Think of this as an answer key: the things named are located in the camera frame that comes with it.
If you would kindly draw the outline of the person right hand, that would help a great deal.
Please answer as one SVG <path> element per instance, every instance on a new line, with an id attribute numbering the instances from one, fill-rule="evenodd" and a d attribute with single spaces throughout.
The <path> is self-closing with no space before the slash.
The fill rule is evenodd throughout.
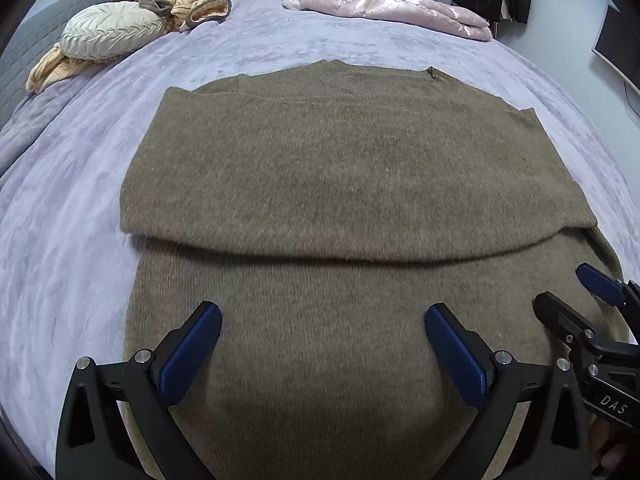
<path id="1" fill-rule="evenodd" d="M 626 451 L 623 434 L 603 418 L 596 418 L 589 429 L 591 478 L 607 479 L 622 461 Z"/>

